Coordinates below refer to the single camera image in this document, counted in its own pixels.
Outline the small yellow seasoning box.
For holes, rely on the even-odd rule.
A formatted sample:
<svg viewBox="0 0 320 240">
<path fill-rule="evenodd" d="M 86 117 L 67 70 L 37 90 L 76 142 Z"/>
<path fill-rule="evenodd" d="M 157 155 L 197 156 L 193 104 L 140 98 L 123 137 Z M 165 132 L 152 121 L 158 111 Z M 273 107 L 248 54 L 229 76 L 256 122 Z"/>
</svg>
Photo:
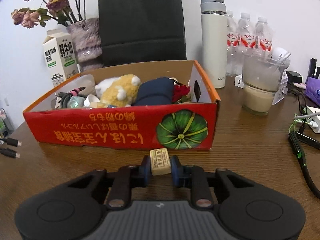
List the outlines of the small yellow seasoning box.
<svg viewBox="0 0 320 240">
<path fill-rule="evenodd" d="M 171 163 L 168 150 L 159 148 L 150 151 L 151 173 L 153 176 L 162 176 L 171 173 Z"/>
</svg>

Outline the red fabric rose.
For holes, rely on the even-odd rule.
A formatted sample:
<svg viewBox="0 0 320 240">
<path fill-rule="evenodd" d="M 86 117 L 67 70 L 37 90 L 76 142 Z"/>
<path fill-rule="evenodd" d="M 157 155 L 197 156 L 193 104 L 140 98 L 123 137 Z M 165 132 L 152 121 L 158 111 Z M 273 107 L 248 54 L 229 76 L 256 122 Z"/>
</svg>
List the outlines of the red fabric rose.
<svg viewBox="0 0 320 240">
<path fill-rule="evenodd" d="M 190 86 L 174 80 L 172 103 L 183 103 L 190 99 Z"/>
</svg>

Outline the white and yellow plush toy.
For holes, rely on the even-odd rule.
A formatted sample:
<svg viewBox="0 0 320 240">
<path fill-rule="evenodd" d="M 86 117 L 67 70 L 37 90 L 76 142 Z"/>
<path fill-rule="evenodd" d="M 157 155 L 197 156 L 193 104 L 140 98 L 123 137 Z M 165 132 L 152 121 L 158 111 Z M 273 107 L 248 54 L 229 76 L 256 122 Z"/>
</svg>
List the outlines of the white and yellow plush toy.
<svg viewBox="0 0 320 240">
<path fill-rule="evenodd" d="M 135 102 L 141 84 L 138 76 L 126 74 L 101 81 L 95 92 L 105 106 L 129 107 Z"/>
</svg>

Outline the navy blue pouch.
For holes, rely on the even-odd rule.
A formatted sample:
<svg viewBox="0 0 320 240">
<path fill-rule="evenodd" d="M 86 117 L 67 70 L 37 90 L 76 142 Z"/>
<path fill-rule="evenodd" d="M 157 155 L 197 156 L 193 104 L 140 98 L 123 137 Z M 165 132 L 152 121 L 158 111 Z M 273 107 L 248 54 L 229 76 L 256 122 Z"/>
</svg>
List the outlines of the navy blue pouch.
<svg viewBox="0 0 320 240">
<path fill-rule="evenodd" d="M 140 86 L 133 106 L 170 105 L 173 92 L 173 79 L 160 77 L 147 81 Z"/>
</svg>

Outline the white earbuds case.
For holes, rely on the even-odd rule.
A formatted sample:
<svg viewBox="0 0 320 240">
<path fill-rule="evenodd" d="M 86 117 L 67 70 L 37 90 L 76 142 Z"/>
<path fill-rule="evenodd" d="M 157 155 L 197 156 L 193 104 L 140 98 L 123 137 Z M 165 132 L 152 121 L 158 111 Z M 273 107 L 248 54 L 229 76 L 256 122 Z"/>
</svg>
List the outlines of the white earbuds case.
<svg viewBox="0 0 320 240">
<path fill-rule="evenodd" d="M 100 100 L 93 94 L 89 94 L 84 100 L 84 107 L 89 107 L 91 103 L 99 103 Z"/>
</svg>

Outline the red cardboard box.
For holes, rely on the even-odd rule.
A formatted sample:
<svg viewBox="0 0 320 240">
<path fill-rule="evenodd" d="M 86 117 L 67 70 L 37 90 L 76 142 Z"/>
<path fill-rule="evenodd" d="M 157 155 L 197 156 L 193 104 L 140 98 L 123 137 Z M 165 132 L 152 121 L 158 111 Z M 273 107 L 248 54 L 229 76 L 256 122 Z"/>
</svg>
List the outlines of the red cardboard box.
<svg viewBox="0 0 320 240">
<path fill-rule="evenodd" d="M 134 74 L 142 82 L 173 77 L 191 87 L 191 102 L 121 108 L 52 109 L 57 92 L 82 86 L 78 74 L 23 111 L 39 142 L 115 149 L 208 150 L 215 134 L 220 97 L 197 61 L 155 61 L 100 68 L 87 73 L 95 82 Z"/>
</svg>

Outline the white charger block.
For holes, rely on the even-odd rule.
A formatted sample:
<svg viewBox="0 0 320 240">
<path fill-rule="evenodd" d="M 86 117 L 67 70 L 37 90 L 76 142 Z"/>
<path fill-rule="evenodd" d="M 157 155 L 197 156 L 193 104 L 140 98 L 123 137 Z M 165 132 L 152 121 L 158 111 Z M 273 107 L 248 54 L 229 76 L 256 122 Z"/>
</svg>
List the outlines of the white charger block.
<svg viewBox="0 0 320 240">
<path fill-rule="evenodd" d="M 242 80 L 242 74 L 237 75 L 237 76 L 235 77 L 235 79 L 234 79 L 234 85 L 235 85 L 236 87 L 241 88 L 241 89 L 244 88 L 244 83 L 243 83 L 243 80 Z"/>
</svg>

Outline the black power adapter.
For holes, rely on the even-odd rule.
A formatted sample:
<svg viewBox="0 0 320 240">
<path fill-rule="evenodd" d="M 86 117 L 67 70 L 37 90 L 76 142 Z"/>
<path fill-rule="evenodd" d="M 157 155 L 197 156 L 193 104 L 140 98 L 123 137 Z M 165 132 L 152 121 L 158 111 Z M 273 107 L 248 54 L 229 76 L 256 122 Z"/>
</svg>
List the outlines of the black power adapter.
<svg viewBox="0 0 320 240">
<path fill-rule="evenodd" d="M 298 73 L 294 71 L 286 71 L 288 82 L 289 83 L 302 83 L 303 77 Z"/>
</svg>

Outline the purple tissue pack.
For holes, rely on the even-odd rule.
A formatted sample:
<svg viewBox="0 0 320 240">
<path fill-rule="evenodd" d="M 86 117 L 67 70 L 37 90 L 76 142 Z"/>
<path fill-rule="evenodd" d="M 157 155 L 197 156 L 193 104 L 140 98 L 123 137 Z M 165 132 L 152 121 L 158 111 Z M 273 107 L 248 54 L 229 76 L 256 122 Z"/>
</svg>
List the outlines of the purple tissue pack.
<svg viewBox="0 0 320 240">
<path fill-rule="evenodd" d="M 320 106 L 320 79 L 308 77 L 305 95 L 317 106 Z"/>
</svg>

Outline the white milk carton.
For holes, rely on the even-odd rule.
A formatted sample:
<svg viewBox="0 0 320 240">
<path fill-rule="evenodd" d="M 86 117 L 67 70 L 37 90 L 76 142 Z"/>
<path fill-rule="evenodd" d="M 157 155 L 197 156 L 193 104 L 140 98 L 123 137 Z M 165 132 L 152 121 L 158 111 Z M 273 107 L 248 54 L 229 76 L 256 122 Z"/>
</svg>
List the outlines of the white milk carton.
<svg viewBox="0 0 320 240">
<path fill-rule="evenodd" d="M 48 30 L 43 54 L 54 87 L 79 73 L 72 37 L 60 29 Z"/>
</svg>

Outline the water bottle pack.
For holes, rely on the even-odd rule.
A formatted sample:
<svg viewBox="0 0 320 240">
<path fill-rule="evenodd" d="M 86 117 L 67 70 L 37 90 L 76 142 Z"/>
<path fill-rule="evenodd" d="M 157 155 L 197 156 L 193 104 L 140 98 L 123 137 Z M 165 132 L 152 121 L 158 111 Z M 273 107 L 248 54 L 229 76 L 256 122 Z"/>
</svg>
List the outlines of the water bottle pack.
<svg viewBox="0 0 320 240">
<path fill-rule="evenodd" d="M 227 11 L 227 76 L 242 73 L 245 55 L 267 57 L 272 49 L 273 31 L 268 19 L 262 16 L 254 24 L 249 13 L 242 12 L 238 22 Z"/>
</svg>

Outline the purple fuzzy vase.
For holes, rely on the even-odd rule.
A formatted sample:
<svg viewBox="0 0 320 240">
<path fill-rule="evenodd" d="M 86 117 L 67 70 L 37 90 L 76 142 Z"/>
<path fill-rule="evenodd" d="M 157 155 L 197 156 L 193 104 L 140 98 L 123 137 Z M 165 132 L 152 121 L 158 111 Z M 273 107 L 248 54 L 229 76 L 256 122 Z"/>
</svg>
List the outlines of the purple fuzzy vase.
<svg viewBox="0 0 320 240">
<path fill-rule="evenodd" d="M 80 72 L 103 68 L 99 18 L 73 23 L 67 27 Z"/>
</svg>

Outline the black paper bag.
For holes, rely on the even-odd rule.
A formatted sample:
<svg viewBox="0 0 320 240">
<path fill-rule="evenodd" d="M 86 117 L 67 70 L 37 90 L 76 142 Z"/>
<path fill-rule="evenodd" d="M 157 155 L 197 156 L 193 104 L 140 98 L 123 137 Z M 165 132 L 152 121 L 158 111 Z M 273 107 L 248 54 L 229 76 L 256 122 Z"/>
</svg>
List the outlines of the black paper bag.
<svg viewBox="0 0 320 240">
<path fill-rule="evenodd" d="M 103 65 L 186 60 L 182 0 L 98 0 Z"/>
</svg>

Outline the white thermos bottle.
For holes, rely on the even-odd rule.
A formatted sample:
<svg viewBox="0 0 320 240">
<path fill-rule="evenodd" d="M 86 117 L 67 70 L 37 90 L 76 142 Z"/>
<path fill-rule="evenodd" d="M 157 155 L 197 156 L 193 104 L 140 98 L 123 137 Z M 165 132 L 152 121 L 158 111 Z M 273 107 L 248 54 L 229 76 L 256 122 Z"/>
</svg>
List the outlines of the white thermos bottle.
<svg viewBox="0 0 320 240">
<path fill-rule="evenodd" d="M 202 61 L 212 84 L 225 86 L 227 16 L 225 0 L 201 0 Z"/>
</svg>

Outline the dried flower bouquet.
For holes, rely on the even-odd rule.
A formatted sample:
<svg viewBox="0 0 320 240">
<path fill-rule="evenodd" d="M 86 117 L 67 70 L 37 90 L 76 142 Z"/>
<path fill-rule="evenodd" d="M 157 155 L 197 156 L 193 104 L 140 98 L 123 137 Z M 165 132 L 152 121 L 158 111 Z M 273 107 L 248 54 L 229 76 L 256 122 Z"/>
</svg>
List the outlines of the dried flower bouquet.
<svg viewBox="0 0 320 240">
<path fill-rule="evenodd" d="M 14 9 L 11 19 L 14 25 L 27 29 L 38 25 L 45 27 L 49 20 L 55 20 L 57 24 L 67 27 L 86 19 L 86 0 L 41 0 L 37 9 Z"/>
</svg>

